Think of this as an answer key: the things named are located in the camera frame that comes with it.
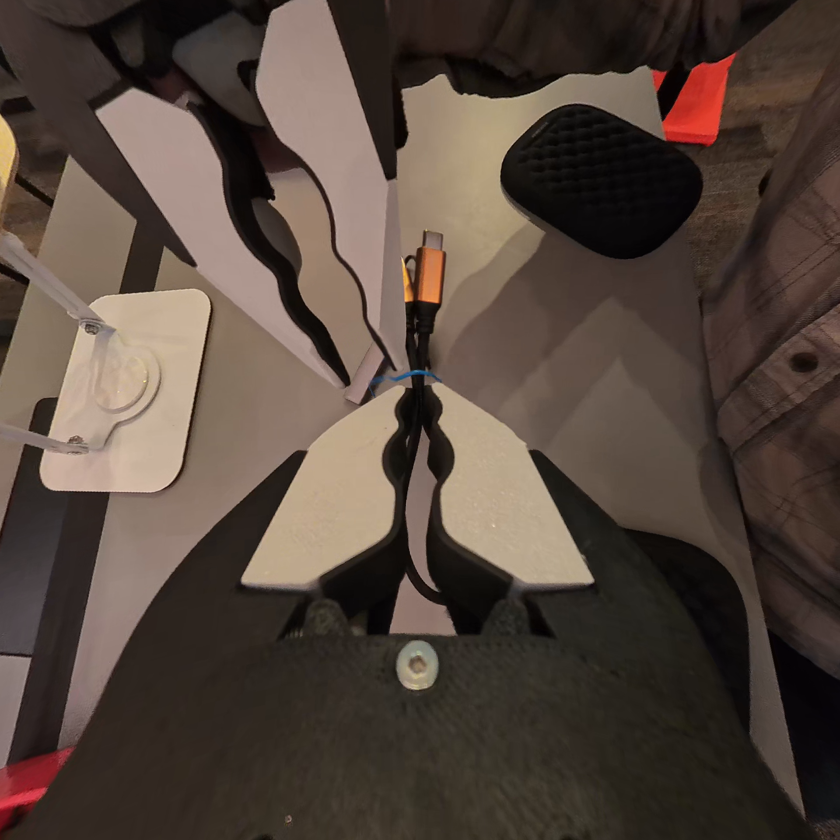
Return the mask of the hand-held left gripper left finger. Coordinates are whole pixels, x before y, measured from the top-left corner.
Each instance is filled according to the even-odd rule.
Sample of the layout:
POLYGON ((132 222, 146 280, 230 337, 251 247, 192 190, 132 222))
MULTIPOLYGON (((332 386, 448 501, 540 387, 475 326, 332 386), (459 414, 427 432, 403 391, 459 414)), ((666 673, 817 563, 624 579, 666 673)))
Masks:
POLYGON ((246 590, 337 602, 391 628, 406 574, 411 392, 396 385, 325 430, 302 457, 240 578, 246 590))

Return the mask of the grey usb hub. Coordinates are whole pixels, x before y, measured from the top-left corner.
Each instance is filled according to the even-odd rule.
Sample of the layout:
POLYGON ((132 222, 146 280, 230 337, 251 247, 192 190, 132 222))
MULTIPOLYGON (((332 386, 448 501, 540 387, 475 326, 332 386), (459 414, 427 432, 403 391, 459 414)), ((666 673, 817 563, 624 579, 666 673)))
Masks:
POLYGON ((360 406, 371 398, 373 382, 381 375, 386 362, 382 349, 376 343, 372 343, 353 374, 350 385, 344 391, 344 400, 360 406))

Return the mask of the red storage bin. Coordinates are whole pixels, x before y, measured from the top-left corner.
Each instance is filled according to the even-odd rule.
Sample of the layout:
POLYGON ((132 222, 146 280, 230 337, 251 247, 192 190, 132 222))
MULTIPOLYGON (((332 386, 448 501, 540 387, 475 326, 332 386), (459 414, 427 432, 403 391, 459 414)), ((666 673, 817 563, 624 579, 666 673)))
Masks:
POLYGON ((74 748, 40 755, 1 769, 1 838, 9 838, 43 798, 74 748))

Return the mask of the white adjustable stand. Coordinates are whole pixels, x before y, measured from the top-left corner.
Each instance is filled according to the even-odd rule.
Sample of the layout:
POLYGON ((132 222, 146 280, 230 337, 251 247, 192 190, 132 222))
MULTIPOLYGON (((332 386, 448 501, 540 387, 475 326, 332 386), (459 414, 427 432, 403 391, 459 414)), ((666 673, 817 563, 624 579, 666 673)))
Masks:
POLYGON ((41 449, 46 488, 150 494, 182 471, 212 305, 198 289, 100 297, 61 282, 20 240, 2 258, 77 324, 48 434, 3 423, 2 438, 41 449))

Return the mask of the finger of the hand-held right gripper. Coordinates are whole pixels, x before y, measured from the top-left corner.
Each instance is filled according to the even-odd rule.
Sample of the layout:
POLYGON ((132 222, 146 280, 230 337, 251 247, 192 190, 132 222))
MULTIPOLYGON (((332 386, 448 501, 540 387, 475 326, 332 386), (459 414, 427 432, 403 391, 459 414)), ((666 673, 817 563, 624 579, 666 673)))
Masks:
POLYGON ((331 247, 355 281, 371 338, 403 367, 403 258, 392 52, 385 2, 272 10, 255 91, 278 140, 328 208, 331 247))
POLYGON ((340 352, 303 299, 298 243, 245 130, 190 95, 174 104, 137 88, 97 116, 198 272, 307 367, 348 386, 340 352))

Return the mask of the blue twist tie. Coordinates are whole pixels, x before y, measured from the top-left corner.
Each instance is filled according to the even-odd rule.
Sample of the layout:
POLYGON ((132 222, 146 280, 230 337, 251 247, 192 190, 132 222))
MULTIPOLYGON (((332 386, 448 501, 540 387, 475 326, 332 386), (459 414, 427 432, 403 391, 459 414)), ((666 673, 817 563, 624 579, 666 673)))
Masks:
POLYGON ((409 380, 413 382, 415 379, 432 380, 433 382, 443 381, 432 371, 423 369, 410 370, 400 374, 380 374, 371 379, 367 386, 367 392, 371 395, 371 397, 376 397, 375 389, 383 383, 399 383, 407 382, 409 380))

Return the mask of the person's plaid shirt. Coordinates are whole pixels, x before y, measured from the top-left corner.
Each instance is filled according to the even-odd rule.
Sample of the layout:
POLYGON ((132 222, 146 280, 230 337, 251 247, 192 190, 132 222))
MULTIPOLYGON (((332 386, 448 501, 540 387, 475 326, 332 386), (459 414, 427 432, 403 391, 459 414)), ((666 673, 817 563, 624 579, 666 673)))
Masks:
POLYGON ((770 630, 839 671, 839 76, 831 61, 703 294, 717 432, 770 630))

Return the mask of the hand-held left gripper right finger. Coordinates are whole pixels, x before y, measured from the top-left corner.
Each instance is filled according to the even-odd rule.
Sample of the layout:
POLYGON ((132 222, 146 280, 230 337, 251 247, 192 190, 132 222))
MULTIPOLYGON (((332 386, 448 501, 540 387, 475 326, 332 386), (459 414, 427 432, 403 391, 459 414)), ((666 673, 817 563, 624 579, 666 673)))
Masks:
POLYGON ((426 565, 456 635, 498 603, 596 593, 594 574, 531 449, 452 388, 428 385, 423 427, 434 477, 426 565))

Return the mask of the red floor box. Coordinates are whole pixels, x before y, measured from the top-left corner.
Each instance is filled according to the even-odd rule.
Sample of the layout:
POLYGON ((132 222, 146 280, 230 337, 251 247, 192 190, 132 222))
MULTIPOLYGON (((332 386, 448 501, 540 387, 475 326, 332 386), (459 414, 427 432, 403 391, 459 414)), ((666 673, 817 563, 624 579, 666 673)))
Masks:
POLYGON ((728 74, 735 55, 690 71, 652 70, 654 87, 668 142, 713 145, 719 135, 728 74))

